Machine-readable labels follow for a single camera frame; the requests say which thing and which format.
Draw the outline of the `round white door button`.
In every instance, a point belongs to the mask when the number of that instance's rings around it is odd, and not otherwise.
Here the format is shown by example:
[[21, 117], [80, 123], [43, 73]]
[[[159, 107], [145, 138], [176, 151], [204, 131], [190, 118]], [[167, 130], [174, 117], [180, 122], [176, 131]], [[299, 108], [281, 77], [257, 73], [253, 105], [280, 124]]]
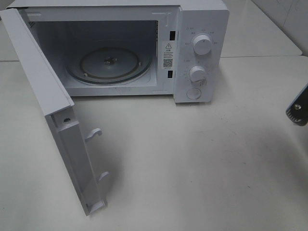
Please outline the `round white door button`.
[[199, 99], [200, 96], [201, 96], [201, 90], [198, 89], [198, 88], [189, 89], [189, 90], [186, 92], [186, 96], [187, 96], [189, 99], [191, 99], [191, 100]]

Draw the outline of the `white microwave knob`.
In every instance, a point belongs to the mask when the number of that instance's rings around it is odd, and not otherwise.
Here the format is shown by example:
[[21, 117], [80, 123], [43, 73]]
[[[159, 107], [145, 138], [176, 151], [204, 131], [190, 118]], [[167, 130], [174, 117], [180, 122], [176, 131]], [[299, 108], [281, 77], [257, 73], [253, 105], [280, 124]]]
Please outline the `white microwave knob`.
[[193, 39], [193, 50], [198, 55], [206, 55], [212, 49], [212, 38], [208, 34], [199, 34]]
[[194, 66], [189, 70], [191, 82], [204, 81], [207, 78], [207, 73], [202, 66]]

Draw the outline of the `white microwave door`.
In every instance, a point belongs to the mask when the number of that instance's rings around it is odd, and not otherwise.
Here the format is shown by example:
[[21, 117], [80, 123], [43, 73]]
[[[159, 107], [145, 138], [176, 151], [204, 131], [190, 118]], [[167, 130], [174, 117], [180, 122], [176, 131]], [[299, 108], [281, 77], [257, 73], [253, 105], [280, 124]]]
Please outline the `white microwave door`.
[[23, 11], [0, 12], [8, 36], [25, 75], [43, 111], [59, 153], [86, 215], [106, 206], [106, 194], [100, 189], [109, 176], [95, 176], [86, 142], [101, 135], [100, 128], [84, 136], [74, 112], [74, 102], [31, 33]]

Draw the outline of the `glass microwave turntable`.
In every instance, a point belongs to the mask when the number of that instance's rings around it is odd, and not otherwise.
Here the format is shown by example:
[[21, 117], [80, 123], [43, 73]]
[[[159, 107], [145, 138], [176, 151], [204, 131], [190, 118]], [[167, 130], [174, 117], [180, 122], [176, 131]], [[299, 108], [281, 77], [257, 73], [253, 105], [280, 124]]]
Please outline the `glass microwave turntable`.
[[111, 85], [138, 78], [152, 62], [152, 52], [121, 47], [82, 51], [67, 59], [66, 69], [75, 79], [94, 85]]

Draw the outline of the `white microwave oven body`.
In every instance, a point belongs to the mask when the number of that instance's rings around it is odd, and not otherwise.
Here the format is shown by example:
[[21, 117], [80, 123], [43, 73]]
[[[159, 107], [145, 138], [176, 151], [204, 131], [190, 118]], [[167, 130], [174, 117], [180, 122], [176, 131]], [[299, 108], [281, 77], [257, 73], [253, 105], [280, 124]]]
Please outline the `white microwave oven body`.
[[[212, 100], [230, 12], [220, 0], [16, 0], [7, 9], [23, 11], [31, 33], [69, 96], [171, 95], [177, 103]], [[212, 38], [206, 55], [193, 50], [199, 34]], [[72, 77], [67, 59], [82, 51], [121, 47], [152, 52], [138, 78], [94, 85]], [[207, 78], [191, 82], [189, 70], [202, 66]], [[186, 96], [201, 90], [199, 99]]]

